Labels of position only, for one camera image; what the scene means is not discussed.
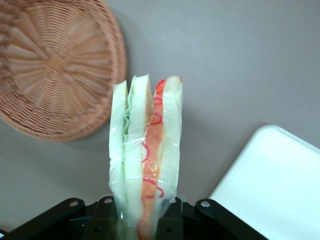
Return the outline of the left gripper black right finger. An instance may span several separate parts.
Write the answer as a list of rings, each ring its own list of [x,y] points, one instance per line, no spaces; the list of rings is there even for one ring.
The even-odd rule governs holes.
[[[176,197],[158,220],[158,240],[265,240],[266,237],[215,200],[191,205]]]

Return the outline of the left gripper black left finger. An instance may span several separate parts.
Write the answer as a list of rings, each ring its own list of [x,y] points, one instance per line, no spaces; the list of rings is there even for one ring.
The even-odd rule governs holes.
[[[91,205],[69,198],[16,229],[0,232],[2,240],[115,240],[118,215],[114,198]]]

